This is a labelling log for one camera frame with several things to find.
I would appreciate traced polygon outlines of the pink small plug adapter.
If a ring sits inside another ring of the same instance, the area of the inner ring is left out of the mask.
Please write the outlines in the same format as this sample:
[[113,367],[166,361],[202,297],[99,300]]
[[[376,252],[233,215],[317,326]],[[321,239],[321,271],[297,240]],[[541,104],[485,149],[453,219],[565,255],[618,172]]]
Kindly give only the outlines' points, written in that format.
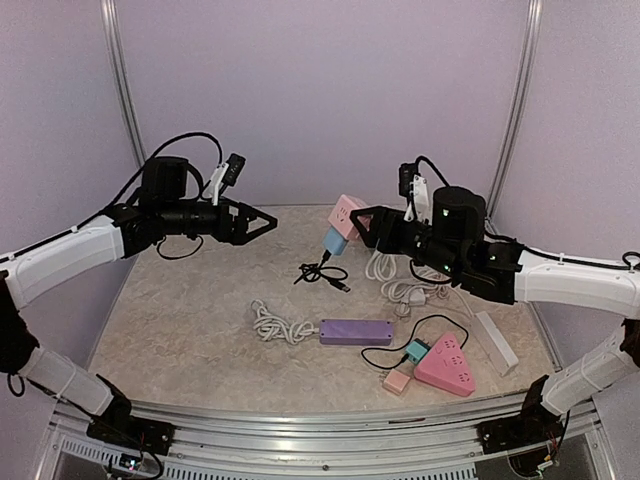
[[328,217],[330,227],[346,241],[359,239],[360,234],[351,221],[350,214],[367,207],[368,204],[360,198],[342,194]]

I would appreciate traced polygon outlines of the light blue small plug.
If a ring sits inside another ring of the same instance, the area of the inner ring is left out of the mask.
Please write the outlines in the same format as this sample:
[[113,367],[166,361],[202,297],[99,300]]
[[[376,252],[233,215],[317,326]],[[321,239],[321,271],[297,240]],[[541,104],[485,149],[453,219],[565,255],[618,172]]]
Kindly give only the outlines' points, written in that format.
[[325,251],[331,256],[340,256],[343,254],[349,240],[345,238],[341,232],[335,227],[330,226],[324,239],[323,246]]

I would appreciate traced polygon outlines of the purple power strip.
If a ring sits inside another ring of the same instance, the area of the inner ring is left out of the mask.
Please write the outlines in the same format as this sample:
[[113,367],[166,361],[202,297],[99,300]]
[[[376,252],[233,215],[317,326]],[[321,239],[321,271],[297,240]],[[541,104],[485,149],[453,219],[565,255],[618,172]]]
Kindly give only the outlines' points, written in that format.
[[393,324],[385,320],[324,319],[319,326],[323,345],[388,346],[393,337]]

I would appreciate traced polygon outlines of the teal plug adapter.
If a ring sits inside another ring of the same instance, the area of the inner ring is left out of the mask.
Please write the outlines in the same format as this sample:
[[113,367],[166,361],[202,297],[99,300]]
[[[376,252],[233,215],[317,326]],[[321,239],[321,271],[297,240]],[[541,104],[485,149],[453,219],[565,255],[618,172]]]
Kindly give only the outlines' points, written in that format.
[[423,340],[412,340],[407,344],[402,360],[404,362],[410,362],[413,365],[418,365],[429,353],[430,349],[430,345]]

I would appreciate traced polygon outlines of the pink triangular power strip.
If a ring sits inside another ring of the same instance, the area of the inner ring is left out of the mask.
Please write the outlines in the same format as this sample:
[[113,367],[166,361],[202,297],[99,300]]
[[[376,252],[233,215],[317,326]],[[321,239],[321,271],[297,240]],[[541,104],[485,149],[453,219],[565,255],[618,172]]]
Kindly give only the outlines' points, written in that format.
[[452,332],[444,333],[415,366],[413,377],[460,397],[476,390],[476,382],[461,346]]

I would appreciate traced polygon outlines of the white power strip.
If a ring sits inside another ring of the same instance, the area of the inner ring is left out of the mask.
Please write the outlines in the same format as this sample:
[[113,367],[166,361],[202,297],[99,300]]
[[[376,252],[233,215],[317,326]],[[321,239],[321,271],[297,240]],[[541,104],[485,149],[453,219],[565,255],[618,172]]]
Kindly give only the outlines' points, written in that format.
[[519,365],[519,358],[487,312],[474,314],[471,330],[501,377],[507,376]]

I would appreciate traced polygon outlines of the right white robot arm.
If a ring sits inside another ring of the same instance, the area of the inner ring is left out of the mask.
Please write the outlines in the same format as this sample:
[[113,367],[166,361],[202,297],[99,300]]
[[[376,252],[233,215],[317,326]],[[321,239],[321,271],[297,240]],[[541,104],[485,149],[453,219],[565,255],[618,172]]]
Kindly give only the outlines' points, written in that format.
[[445,275],[483,300],[512,305],[547,302],[608,311],[622,324],[559,373],[535,381],[511,433],[535,442],[571,408],[639,370],[639,267],[627,252],[619,262],[566,257],[486,234],[485,200],[459,186],[433,194],[432,220],[407,220],[396,209],[354,210],[350,219],[366,246],[405,255]]

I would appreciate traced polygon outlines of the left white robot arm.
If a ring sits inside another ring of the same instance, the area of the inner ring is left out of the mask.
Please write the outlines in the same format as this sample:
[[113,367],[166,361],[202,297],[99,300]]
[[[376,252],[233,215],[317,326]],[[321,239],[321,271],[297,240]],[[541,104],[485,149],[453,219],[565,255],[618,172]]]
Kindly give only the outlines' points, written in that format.
[[1,258],[1,371],[79,409],[121,445],[133,443],[140,424],[130,400],[114,385],[44,348],[21,309],[95,267],[159,247],[170,236],[210,236],[243,246],[274,230],[273,216],[225,197],[246,163],[233,154],[204,181],[184,157],[148,159],[136,173],[140,186],[126,202],[112,201],[90,219]]

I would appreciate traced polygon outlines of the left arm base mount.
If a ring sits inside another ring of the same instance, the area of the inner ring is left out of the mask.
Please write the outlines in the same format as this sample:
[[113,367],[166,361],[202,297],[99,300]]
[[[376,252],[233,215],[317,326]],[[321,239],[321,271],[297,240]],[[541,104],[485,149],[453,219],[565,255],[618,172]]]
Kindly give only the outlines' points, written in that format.
[[86,434],[89,438],[145,453],[166,456],[172,445],[176,427],[168,422],[131,416],[121,426],[92,420]]

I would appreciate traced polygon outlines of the left aluminium corner post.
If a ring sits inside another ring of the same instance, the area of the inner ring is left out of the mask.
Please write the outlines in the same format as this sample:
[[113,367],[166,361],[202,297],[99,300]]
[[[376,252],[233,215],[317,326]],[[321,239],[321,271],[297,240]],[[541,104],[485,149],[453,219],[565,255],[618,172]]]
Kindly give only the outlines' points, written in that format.
[[124,184],[114,199],[109,203],[109,205],[115,205],[120,202],[122,196],[129,190],[137,180],[138,176],[142,173],[144,163],[148,156],[143,144],[129,84],[124,45],[119,28],[117,3],[114,0],[101,0],[99,4],[107,52],[116,88],[116,96],[119,102],[125,132],[137,166],[137,170],[133,176]]

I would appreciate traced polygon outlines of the aluminium corner post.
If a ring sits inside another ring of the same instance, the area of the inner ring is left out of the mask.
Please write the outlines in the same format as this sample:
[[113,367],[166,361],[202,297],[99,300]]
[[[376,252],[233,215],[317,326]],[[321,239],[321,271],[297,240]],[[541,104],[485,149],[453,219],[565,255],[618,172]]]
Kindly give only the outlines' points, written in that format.
[[542,0],[530,0],[528,2],[526,25],[514,92],[511,100],[505,134],[500,147],[498,164],[487,200],[488,220],[492,220],[496,215],[499,201],[506,184],[508,171],[513,160],[518,133],[526,109],[531,75],[535,64],[535,55],[542,20],[542,10]]
[[109,205],[115,205],[120,202],[122,196],[129,190],[137,180],[138,176],[142,173],[144,163],[148,156],[143,144],[129,84],[124,45],[119,28],[117,3],[114,0],[101,0],[99,4],[107,52],[116,88],[116,96],[119,102],[125,132],[137,166],[137,170],[133,176],[124,184],[114,199],[109,203]]

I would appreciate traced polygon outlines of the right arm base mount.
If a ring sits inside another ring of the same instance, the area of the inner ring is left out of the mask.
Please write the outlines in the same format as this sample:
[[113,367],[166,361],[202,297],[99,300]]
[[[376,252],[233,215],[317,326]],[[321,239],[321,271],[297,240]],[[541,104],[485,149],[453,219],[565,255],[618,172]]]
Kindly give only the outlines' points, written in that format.
[[515,415],[480,423],[476,432],[484,454],[493,454],[559,438],[563,424],[556,417]]

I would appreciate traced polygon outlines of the right aluminium corner post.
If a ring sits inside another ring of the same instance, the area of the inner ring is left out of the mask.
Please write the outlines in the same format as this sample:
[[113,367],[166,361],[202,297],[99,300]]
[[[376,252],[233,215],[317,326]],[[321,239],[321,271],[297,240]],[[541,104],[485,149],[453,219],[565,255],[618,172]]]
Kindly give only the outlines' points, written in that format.
[[531,75],[535,64],[535,55],[542,20],[542,10],[542,0],[530,0],[528,2],[526,25],[514,92],[511,100],[505,134],[500,147],[498,164],[487,200],[488,220],[492,220],[496,215],[499,201],[506,184],[508,171],[513,160],[518,133],[526,109]]

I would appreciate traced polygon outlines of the aluminium front frame rail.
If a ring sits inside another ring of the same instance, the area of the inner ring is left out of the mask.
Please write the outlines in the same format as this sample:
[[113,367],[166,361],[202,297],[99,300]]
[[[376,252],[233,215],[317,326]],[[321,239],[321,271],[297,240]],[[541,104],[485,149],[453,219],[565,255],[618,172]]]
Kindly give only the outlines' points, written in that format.
[[[523,394],[408,410],[258,414],[134,401],[134,415],[174,425],[167,479],[465,479],[513,478],[518,450],[485,454],[477,433],[483,421],[511,416]],[[114,464],[126,450],[86,437],[87,420],[68,406],[55,408],[35,479],[54,479],[64,458]],[[543,479],[621,479],[592,401],[574,407],[557,457]]]

